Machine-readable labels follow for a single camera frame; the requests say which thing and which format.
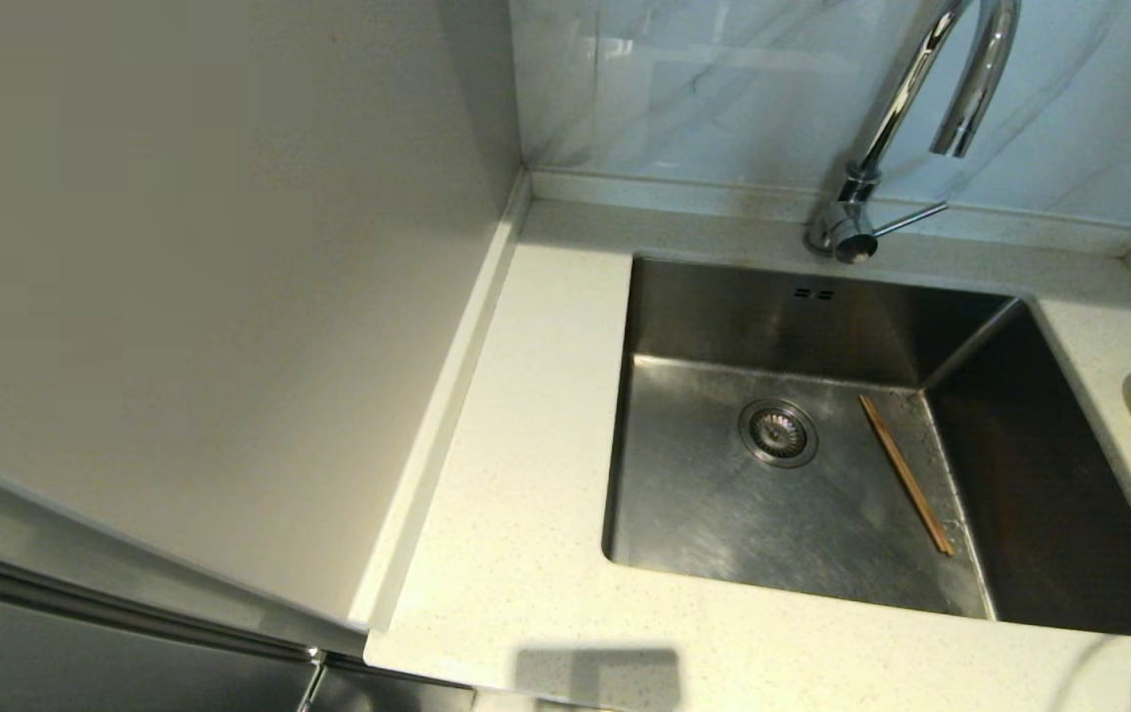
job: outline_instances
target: drain strainer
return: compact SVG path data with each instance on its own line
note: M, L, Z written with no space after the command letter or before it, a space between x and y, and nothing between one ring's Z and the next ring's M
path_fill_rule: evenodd
M815 427L793 402L767 398L742 410L737 423L752 455L777 468L796 468L815 455Z

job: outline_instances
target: faucet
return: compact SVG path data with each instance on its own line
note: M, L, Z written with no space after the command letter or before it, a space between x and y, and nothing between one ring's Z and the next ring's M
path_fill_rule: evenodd
M899 131L908 108L913 107L917 92L926 81L926 75L935 63L939 50L953 32L957 20L962 17L973 0L941 0L933 14L931 26L926 27L913 59L908 60L904 73L891 90L890 98L881 108L878 125L869 132L864 154L846 163L846 177L837 191L837 198L824 203L804 234L804 244L818 255L837 258L837 261L863 262L873 257L878 238L914 222L923 220L948 209L948 202L936 202L910 216L873 228L869 222L867 200L873 193L882 172L878 170L886 149ZM1018 5L1020 0L979 0L978 40L965 60L965 69L957 94L949 104L944 122L931 144L932 154L964 157L978 130L986 112L986 105L995 94L1009 59L1009 47L1018 27Z

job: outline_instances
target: sink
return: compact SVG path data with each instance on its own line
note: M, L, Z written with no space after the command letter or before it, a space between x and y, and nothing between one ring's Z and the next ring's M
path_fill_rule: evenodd
M1017 298L638 258L625 329L611 562L1131 635L1131 510Z

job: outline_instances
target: chopstick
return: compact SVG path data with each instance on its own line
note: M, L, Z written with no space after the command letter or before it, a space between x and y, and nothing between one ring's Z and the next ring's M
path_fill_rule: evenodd
M908 496L913 497L913 504L916 505L917 514L922 514L922 522L926 524L926 531L931 532L931 538L935 541L936 549L948 556L953 555L953 545L948 540L944 527L939 523L939 519L935 519L935 514L931 512L931 504L926 502L926 495L922 493L922 488L917 486L917 480L913 478L913 469L908 468L908 460L904 459L904 454L895 443L895 437L891 437L891 429L886 427L886 422L878 414L869 396L860 396L860 405L864 407L864 415L869 416L869 424L873 425L873 432L877 433L878 440L882 442L882 450L886 450L887 457L891 459L891 464L895 464L895 470L899 472L900 480L904 480L904 487L908 490Z

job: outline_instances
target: white countertop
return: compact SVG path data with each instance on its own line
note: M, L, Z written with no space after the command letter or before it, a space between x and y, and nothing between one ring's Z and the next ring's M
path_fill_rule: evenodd
M1131 273L918 235L840 266L786 223L535 202L372 666L620 709L1131 711L1131 636L906 611L608 562L632 253L1027 298L1125 480Z

